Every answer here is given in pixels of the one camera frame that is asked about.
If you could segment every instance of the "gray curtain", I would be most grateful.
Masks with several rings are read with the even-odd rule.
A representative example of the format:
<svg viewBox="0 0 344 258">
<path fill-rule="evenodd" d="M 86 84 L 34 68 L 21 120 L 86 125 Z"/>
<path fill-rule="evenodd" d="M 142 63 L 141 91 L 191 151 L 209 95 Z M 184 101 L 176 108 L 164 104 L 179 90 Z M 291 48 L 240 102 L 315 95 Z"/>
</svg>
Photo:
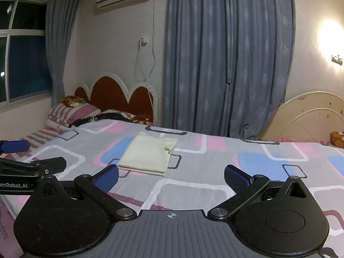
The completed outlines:
<svg viewBox="0 0 344 258">
<path fill-rule="evenodd" d="M 170 0 L 164 126 L 254 138 L 283 100 L 294 0 Z"/>
<path fill-rule="evenodd" d="M 80 0 L 48 0 L 45 18 L 45 45 L 54 106 L 65 96 L 63 72 L 69 41 Z"/>
</svg>

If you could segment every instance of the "blue patch on bed sheet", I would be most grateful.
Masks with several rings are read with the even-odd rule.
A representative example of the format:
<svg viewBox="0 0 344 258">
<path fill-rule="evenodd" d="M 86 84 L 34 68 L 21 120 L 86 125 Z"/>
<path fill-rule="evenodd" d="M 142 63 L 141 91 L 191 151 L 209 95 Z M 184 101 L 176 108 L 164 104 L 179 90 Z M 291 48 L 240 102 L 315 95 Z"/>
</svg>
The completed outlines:
<svg viewBox="0 0 344 258">
<path fill-rule="evenodd" d="M 344 177 L 344 158 L 341 155 L 331 155 L 328 160 L 336 168 L 336 170 Z"/>
<path fill-rule="evenodd" d="M 284 158 L 279 154 L 273 155 L 275 158 Z M 282 165 L 289 165 L 288 161 L 275 161 L 267 157 L 266 154 L 254 152 L 241 152 L 238 154 L 238 163 L 243 171 L 249 175 L 262 174 L 271 180 L 285 181 L 288 174 Z M 288 169 L 288 173 L 296 175 L 292 167 Z"/>
<path fill-rule="evenodd" d="M 134 137 L 125 137 L 115 144 L 109 151 L 103 154 L 100 161 L 109 164 L 113 159 L 121 159 Z M 111 164 L 117 164 L 118 160 L 113 160 Z"/>
</svg>

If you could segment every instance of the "window sill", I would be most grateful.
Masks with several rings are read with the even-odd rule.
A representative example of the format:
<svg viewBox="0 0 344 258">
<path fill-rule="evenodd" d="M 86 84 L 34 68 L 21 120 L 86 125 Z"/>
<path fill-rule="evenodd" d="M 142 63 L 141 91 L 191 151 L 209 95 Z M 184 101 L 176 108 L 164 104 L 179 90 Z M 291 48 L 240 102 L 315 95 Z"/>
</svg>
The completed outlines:
<svg viewBox="0 0 344 258">
<path fill-rule="evenodd" d="M 18 107 L 22 107 L 24 105 L 34 103 L 37 101 L 41 101 L 44 99 L 48 99 L 48 98 L 51 98 L 51 92 L 31 96 L 31 97 L 21 99 L 18 101 L 10 102 L 8 104 L 6 104 L 6 102 L 3 102 L 3 103 L 0 103 L 0 114 L 3 112 L 6 112 L 6 111 L 13 110 L 13 109 L 16 109 Z"/>
</svg>

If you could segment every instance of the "headboard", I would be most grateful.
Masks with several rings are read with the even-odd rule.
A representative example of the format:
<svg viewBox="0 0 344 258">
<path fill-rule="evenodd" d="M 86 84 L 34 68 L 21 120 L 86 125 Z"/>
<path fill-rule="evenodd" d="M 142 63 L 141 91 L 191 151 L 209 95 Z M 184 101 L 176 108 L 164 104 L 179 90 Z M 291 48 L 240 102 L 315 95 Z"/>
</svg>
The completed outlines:
<svg viewBox="0 0 344 258">
<path fill-rule="evenodd" d="M 91 88 L 86 84 L 79 85 L 74 95 L 84 98 L 101 111 L 116 109 L 135 115 L 148 114 L 151 122 L 158 120 L 157 92 L 147 82 L 139 82 L 128 91 L 117 75 L 105 72 Z"/>
<path fill-rule="evenodd" d="M 315 91 L 280 106 L 259 140 L 329 143 L 331 132 L 344 131 L 344 101 Z"/>
</svg>

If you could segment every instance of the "striped pillow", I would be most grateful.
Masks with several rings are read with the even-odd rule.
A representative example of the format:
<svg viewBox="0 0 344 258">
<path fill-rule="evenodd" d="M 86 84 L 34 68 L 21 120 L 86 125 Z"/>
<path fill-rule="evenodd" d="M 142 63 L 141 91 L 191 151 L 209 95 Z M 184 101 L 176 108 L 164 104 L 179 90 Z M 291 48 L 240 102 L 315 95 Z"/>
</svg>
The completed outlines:
<svg viewBox="0 0 344 258">
<path fill-rule="evenodd" d="M 100 113 L 100 109 L 87 103 L 79 107 L 66 107 L 64 104 L 58 103 L 50 110 L 48 118 L 58 124 L 69 127 L 77 119 L 92 117 Z"/>
</svg>

